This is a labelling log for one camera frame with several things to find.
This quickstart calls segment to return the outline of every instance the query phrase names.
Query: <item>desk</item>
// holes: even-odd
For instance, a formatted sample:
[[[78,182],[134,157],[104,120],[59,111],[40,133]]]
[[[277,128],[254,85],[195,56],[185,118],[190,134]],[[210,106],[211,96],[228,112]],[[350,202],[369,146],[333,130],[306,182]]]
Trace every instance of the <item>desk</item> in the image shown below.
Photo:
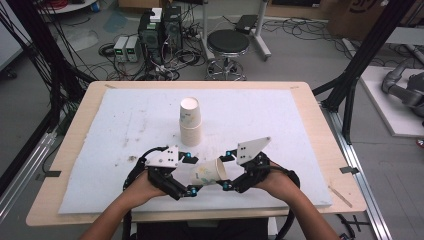
[[[266,61],[269,57],[271,57],[271,52],[269,51],[268,47],[266,46],[264,40],[261,37],[261,31],[262,31],[262,25],[264,22],[264,16],[266,11],[266,5],[268,3],[268,0],[260,0],[261,5],[259,7],[258,12],[258,22],[256,24],[256,29],[252,29],[251,33],[253,35],[253,39],[258,45],[259,49],[261,50],[262,54],[264,55],[264,61]],[[203,0],[203,31],[201,33],[202,38],[202,46],[205,50],[206,57],[208,60],[213,59],[214,55],[211,53],[207,47],[207,38],[208,38],[208,0]]]
[[[27,217],[30,226],[80,224],[93,222],[98,214],[58,214],[68,179],[84,138],[96,116],[103,94],[108,88],[143,89],[286,89],[298,107],[318,164],[328,184],[333,205],[320,208],[322,213],[361,212],[366,205],[351,174],[339,168],[347,166],[332,132],[313,96],[302,82],[94,82],[90,85],[63,143],[51,166],[62,171],[58,178],[46,178]],[[261,208],[219,211],[183,211],[134,213],[134,221],[199,220],[286,215],[284,208]]]

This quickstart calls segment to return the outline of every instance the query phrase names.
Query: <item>floor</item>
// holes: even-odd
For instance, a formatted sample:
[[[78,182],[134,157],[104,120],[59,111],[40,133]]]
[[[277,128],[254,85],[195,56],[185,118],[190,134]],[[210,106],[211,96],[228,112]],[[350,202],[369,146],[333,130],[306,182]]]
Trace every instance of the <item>floor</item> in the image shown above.
[[[134,34],[140,14],[121,12],[111,1],[104,1],[103,9],[93,13],[83,9],[58,18],[64,28],[90,29],[96,32],[99,42],[94,46],[78,51],[85,64],[91,67],[99,79],[114,77],[113,69],[98,55],[101,45],[116,41],[120,34]],[[231,22],[237,22],[239,16],[226,15]],[[303,32],[294,35],[290,27],[293,22],[285,22],[283,31],[280,20],[269,19],[262,36],[272,56],[266,61],[257,48],[251,45],[249,52],[239,58],[248,81],[305,81],[311,88],[336,78],[349,64],[349,55],[342,49],[340,41],[331,39],[325,32],[325,23],[303,25]],[[209,29],[231,28],[222,17],[211,18]],[[401,59],[408,57],[406,52],[395,52],[396,46],[385,46],[373,61],[373,65],[395,66]],[[49,93],[31,62],[20,56],[10,65],[17,73],[16,79],[10,79],[5,73],[0,76],[0,174],[3,174],[26,140],[41,122],[49,110]],[[127,66],[127,70],[139,67]],[[203,80],[206,66],[189,66],[179,71],[178,80]],[[317,96],[323,100],[328,93]],[[340,107],[343,116],[343,105]],[[52,149],[60,143],[59,136]],[[424,163],[423,149],[415,144],[413,138],[392,137],[379,116],[376,108],[359,83],[356,91],[354,114],[352,119],[352,142],[362,168],[371,186],[372,192],[386,221],[393,239],[424,238]],[[45,167],[54,158],[53,154],[45,160]],[[25,223],[26,215],[41,187],[42,181],[36,179],[41,167],[28,182],[13,207],[0,224],[1,239],[76,239],[87,225],[57,227],[29,227]],[[365,213],[354,214],[359,222],[368,222]],[[353,214],[344,215],[353,221]],[[325,215],[339,234],[348,233],[336,215]],[[282,226],[284,218],[277,218]],[[352,226],[357,239],[375,239],[368,225],[360,225],[360,230]],[[119,239],[119,231],[114,239]],[[289,231],[285,239],[304,239],[297,224]]]

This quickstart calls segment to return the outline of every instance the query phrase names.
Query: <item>black logo on box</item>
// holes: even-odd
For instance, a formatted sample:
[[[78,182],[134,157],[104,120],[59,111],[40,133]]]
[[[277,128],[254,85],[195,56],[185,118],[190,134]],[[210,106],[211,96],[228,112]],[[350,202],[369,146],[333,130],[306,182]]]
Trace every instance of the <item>black logo on box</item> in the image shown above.
[[[364,13],[374,7],[378,0],[354,0],[350,5],[349,12]]]

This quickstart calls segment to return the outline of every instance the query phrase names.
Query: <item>round black stool seat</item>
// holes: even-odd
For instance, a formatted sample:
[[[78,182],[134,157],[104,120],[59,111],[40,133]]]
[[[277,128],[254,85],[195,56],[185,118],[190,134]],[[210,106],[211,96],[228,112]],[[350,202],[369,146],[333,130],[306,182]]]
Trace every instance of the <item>round black stool seat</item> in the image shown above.
[[[249,47],[249,39],[240,32],[223,29],[217,30],[208,36],[208,48],[221,55],[239,55]]]

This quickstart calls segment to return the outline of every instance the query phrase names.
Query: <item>white paper cup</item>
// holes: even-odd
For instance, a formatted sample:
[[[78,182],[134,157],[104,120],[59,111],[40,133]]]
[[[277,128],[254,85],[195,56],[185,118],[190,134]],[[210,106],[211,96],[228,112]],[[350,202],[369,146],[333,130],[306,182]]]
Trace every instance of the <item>white paper cup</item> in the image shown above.
[[[194,147],[202,141],[202,123],[195,128],[186,128],[180,124],[181,142],[187,147]]]
[[[226,180],[227,173],[221,159],[207,161],[195,166],[190,174],[193,185],[212,185],[218,180]]]
[[[199,101],[194,97],[184,98],[180,107],[180,125],[185,128],[195,128],[201,122]]]

